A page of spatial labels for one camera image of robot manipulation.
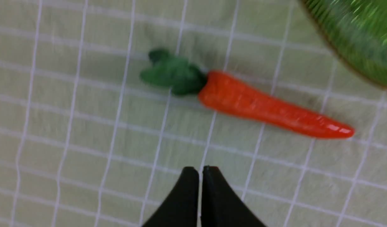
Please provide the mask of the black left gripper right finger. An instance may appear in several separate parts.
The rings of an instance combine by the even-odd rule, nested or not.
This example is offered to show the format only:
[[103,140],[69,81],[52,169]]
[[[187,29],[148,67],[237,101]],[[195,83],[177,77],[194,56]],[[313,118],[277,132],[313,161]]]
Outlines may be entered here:
[[230,187],[216,166],[203,168],[202,227],[265,227]]

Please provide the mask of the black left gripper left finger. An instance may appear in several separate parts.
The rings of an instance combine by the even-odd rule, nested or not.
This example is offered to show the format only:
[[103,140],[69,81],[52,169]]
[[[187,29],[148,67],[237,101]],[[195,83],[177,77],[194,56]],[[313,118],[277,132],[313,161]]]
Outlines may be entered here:
[[198,218],[199,173],[184,167],[178,181],[143,227],[196,227]]

